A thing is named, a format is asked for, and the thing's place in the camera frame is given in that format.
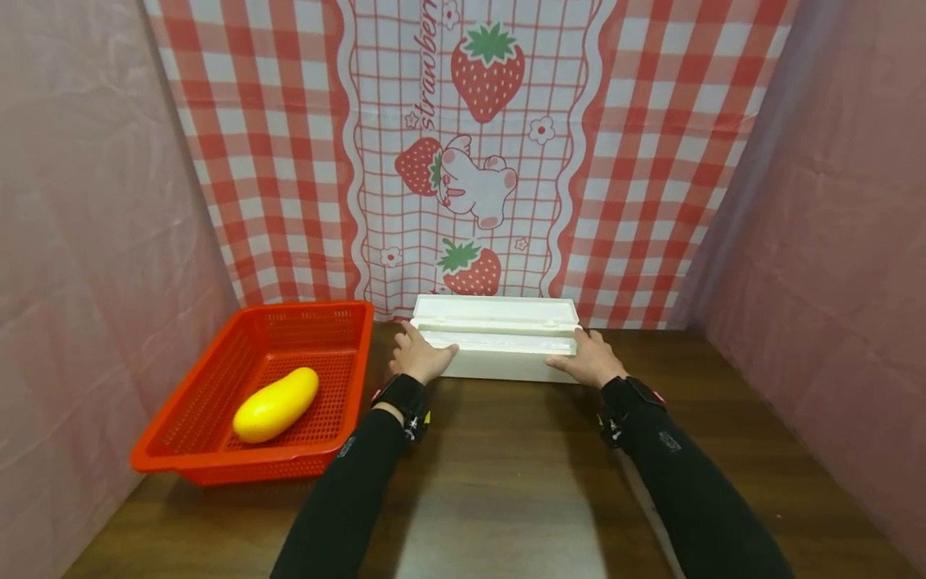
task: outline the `basket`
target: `basket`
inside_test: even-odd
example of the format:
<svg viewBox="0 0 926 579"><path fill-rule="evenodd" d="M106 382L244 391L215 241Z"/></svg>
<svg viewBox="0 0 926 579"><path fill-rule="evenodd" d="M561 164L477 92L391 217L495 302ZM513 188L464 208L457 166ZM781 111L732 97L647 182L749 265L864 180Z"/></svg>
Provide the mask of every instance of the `basket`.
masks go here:
<svg viewBox="0 0 926 579"><path fill-rule="evenodd" d="M357 426L372 323L368 302L239 311L148 425L132 467L173 471L198 485L320 475ZM239 440L232 432L238 408L301 366L319 375L306 413L268 442Z"/></svg>

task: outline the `hand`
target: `hand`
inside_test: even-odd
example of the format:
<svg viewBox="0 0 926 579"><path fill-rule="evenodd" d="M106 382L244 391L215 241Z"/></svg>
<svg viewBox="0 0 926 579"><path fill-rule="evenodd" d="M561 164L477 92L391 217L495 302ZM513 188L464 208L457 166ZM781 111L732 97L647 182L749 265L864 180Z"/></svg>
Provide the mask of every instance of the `hand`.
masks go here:
<svg viewBox="0 0 926 579"><path fill-rule="evenodd" d="M592 330L586 334L582 328L576 328L575 333L578 346L576 355L571 358L551 356L546 359L547 366L562 370L579 384L599 389L618 376L629 376L601 333Z"/></svg>
<svg viewBox="0 0 926 579"><path fill-rule="evenodd" d="M404 334L395 335L398 348L393 350L394 359L389 362L389 370L393 374L407 374L427 384L444 373L460 349L456 344L435 348L428 344L418 328L407 321L402 322L402 329L405 330Z"/></svg>

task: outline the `red checkered fabric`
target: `red checkered fabric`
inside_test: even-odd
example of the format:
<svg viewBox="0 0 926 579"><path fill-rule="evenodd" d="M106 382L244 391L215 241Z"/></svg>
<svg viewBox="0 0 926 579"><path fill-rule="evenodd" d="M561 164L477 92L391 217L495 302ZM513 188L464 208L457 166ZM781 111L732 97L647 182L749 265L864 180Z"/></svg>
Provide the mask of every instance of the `red checkered fabric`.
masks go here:
<svg viewBox="0 0 926 579"><path fill-rule="evenodd" d="M583 320L665 327L739 162L796 1L620 2L551 292Z"/></svg>
<svg viewBox="0 0 926 579"><path fill-rule="evenodd" d="M407 316L449 291L446 242L472 242L498 260L489 293L662 327L796 0L566 4L145 0L242 302L359 297ZM492 22L523 83L477 120L453 58ZM470 181L416 191L396 161L425 145L444 183L452 148Z"/></svg>
<svg viewBox="0 0 926 579"><path fill-rule="evenodd" d="M333 3L149 0L222 256L245 305L353 296L354 165Z"/></svg>

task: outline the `pink curtain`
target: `pink curtain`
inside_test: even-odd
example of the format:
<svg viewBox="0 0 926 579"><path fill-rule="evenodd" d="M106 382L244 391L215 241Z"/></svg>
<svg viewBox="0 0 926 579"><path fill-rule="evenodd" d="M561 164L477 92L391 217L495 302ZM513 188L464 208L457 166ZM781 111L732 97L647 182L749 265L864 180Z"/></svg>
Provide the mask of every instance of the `pink curtain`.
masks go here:
<svg viewBox="0 0 926 579"><path fill-rule="evenodd" d="M0 3L0 572L58 577L235 308L132 0Z"/></svg>
<svg viewBox="0 0 926 579"><path fill-rule="evenodd" d="M676 322L926 573L923 21L915 0L802 5Z"/></svg>

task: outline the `wooden table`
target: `wooden table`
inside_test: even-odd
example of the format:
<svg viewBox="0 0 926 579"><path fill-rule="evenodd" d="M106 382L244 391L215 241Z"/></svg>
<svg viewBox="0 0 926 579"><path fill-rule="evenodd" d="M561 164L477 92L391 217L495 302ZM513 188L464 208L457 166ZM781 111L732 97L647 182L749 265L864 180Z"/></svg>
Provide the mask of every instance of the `wooden table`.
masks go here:
<svg viewBox="0 0 926 579"><path fill-rule="evenodd" d="M380 385L395 327L379 326ZM692 333L608 332L630 372L778 537L798 577L917 577L736 371ZM363 577L671 577L580 387L444 379L391 483ZM307 483L148 476L67 577L266 577Z"/></svg>

